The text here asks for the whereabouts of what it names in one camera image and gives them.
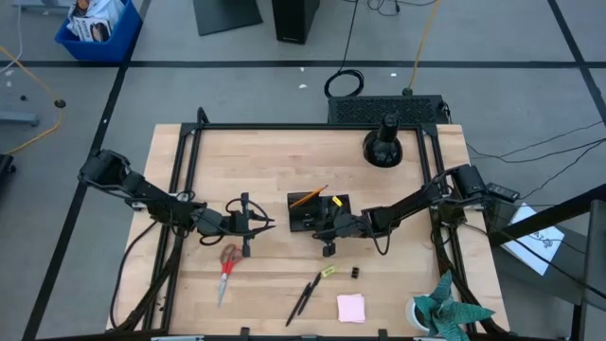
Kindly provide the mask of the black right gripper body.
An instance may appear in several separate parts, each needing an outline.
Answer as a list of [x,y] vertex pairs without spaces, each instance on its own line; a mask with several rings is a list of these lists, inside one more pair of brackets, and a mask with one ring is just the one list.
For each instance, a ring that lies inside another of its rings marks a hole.
[[322,254],[325,258],[336,253],[336,238],[366,238],[367,223],[350,213],[348,206],[335,206],[322,226]]

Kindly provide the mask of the red handled scissors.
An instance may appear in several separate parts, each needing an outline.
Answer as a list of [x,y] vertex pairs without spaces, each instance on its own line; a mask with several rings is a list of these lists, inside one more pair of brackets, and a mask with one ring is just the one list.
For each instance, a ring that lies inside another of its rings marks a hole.
[[222,305],[223,296],[227,286],[227,280],[234,266],[243,258],[242,251],[235,244],[228,244],[222,251],[220,263],[222,265],[222,273],[219,284],[218,306]]

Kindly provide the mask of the black pen with clip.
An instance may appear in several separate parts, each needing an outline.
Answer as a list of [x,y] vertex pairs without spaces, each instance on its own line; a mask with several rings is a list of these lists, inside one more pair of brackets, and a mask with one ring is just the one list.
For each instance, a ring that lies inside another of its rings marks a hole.
[[297,315],[301,315],[301,313],[302,313],[302,312],[303,312],[303,310],[305,309],[305,307],[306,307],[306,305],[307,305],[307,303],[308,303],[309,299],[310,299],[310,298],[311,298],[311,296],[312,296],[312,292],[313,292],[313,290],[314,290],[314,289],[315,289],[315,287],[318,285],[318,283],[319,283],[319,281],[320,281],[320,279],[321,279],[321,278],[322,278],[322,273],[320,272],[320,273],[318,273],[318,274],[316,275],[316,277],[315,277],[314,281],[312,282],[312,284],[311,284],[311,286],[310,286],[309,290],[308,290],[308,291],[307,291],[307,293],[304,295],[304,299],[303,299],[303,301],[302,301],[301,305],[299,306],[299,309],[298,309],[298,311],[297,311]]

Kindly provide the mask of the pink sticky note pad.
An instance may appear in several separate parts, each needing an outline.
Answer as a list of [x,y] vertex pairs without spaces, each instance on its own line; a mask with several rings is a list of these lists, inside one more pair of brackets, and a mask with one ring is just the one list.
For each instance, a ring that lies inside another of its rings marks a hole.
[[365,322],[365,298],[361,294],[337,297],[338,320],[342,323]]

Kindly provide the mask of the black mesh desk organizer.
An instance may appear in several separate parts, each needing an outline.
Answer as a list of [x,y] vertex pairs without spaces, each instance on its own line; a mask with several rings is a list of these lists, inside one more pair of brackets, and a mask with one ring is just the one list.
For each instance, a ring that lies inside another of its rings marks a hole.
[[[318,225],[304,225],[304,216],[306,214],[319,215],[330,214],[330,211],[337,206],[333,201],[334,195],[315,194],[306,202],[297,206],[292,206],[295,202],[308,195],[308,192],[290,192],[287,194],[287,204],[289,206],[289,224],[292,232],[307,232],[313,231]],[[350,200],[347,194],[336,195],[342,202],[342,206],[348,206],[350,211]]]

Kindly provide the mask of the black desk lamp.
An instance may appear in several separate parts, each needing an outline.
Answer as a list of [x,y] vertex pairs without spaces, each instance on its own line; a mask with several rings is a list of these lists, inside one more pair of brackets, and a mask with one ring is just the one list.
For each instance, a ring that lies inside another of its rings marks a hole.
[[379,128],[365,136],[365,160],[379,168],[393,168],[399,165],[403,157],[402,146],[397,138],[399,128],[400,123],[395,115],[384,116]]

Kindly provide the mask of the black vented computer case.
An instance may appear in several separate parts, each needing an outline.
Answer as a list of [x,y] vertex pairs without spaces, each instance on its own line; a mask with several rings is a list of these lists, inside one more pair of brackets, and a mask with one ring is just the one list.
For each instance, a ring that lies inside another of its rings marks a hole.
[[401,125],[448,124],[450,109],[440,95],[360,96],[328,99],[328,123],[379,124],[394,115]]

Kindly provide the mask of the black power adapter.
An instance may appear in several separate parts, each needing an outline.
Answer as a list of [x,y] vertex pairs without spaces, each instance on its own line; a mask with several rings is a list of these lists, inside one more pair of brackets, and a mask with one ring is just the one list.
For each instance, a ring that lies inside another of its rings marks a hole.
[[492,197],[498,198],[508,203],[515,203],[520,198],[520,193],[510,188],[497,185],[495,183],[486,184],[487,191]]

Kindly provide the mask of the black tower box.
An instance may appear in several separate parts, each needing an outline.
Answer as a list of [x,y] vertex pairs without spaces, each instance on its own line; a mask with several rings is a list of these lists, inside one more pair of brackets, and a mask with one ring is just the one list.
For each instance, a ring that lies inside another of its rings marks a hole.
[[320,0],[272,0],[276,39],[305,44],[319,6]]

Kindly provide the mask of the white paper sheet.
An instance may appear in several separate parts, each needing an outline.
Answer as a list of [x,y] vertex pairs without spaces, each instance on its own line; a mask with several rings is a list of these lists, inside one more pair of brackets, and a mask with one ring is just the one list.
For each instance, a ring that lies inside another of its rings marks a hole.
[[550,226],[518,238],[516,242],[505,242],[501,247],[514,258],[543,276],[561,246],[564,234]]

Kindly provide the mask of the black metal beam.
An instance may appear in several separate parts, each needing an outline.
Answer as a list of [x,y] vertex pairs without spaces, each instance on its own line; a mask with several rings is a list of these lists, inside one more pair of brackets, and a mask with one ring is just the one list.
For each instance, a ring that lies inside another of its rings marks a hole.
[[[571,303],[574,311],[569,336],[573,341],[586,341],[589,309],[606,312],[606,184],[518,223],[507,224],[501,217],[505,212],[496,208],[490,215],[490,244],[495,259],[503,263],[507,275]],[[589,215],[587,234],[562,228],[563,236],[555,240],[561,245],[554,248],[555,255],[542,275],[504,249],[516,238],[529,237],[585,213]]]

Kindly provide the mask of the blue plastic bin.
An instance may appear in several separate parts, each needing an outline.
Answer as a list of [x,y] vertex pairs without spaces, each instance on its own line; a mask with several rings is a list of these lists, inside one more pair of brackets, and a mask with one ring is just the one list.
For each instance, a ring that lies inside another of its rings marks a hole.
[[100,63],[119,63],[130,49],[135,34],[142,25],[142,19],[132,0],[121,0],[125,8],[117,21],[111,38],[104,43],[83,42],[66,27],[67,18],[55,36],[76,60]]

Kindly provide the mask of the magazines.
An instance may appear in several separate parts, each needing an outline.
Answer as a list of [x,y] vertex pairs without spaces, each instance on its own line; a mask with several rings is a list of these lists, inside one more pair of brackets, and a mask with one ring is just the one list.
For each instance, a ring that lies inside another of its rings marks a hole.
[[80,41],[104,43],[111,38],[124,8],[121,0],[75,0],[66,27]]

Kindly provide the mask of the grey metal bar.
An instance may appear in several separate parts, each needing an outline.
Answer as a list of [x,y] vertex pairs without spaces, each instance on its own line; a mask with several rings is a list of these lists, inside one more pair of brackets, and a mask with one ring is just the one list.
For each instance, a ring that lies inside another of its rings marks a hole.
[[40,124],[40,118],[38,115],[31,113],[0,111],[0,123],[26,124],[37,127]]

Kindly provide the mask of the black aluminium table frame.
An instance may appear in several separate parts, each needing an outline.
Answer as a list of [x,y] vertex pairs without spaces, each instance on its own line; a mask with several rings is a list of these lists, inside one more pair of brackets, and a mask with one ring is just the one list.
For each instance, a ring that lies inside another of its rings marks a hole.
[[[413,131],[400,138],[402,162],[393,169],[369,165],[362,155],[365,131],[325,124],[207,125],[192,135],[179,124],[159,124],[147,158],[134,162],[154,185],[166,191],[190,188],[198,201],[221,210],[248,192],[275,221],[272,230],[251,242],[251,255],[240,262],[228,282],[221,306],[218,289],[221,247],[202,246],[197,234],[184,242],[173,293],[162,292],[152,304],[154,327],[174,334],[234,335],[248,328],[253,335],[374,336],[387,331],[412,336],[415,328],[404,308],[412,297],[432,291],[439,271],[430,241],[427,211],[410,217],[380,255],[369,240],[344,239],[333,257],[322,245],[288,227],[286,197],[290,192],[323,188],[345,193],[353,212],[389,206],[416,191],[435,172],[430,153],[419,152]],[[308,282],[321,278],[301,315],[287,318]],[[358,267],[358,278],[351,269]],[[338,320],[337,297],[361,294],[365,322]]]

